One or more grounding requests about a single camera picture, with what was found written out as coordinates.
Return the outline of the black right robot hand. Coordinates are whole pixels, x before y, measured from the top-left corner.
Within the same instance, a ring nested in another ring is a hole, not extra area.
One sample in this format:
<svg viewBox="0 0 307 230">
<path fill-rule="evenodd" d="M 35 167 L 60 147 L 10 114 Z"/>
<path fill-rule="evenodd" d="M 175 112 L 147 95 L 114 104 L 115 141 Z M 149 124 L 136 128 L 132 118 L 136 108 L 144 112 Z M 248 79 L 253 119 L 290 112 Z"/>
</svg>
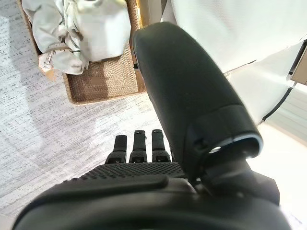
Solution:
<svg viewBox="0 0 307 230">
<path fill-rule="evenodd" d="M 135 32 L 134 53 L 172 159 L 153 132 L 153 161 L 107 164 L 37 196 L 15 230 L 288 230 L 276 182 L 251 170 L 263 139 L 237 93 L 183 29 Z"/>
</svg>

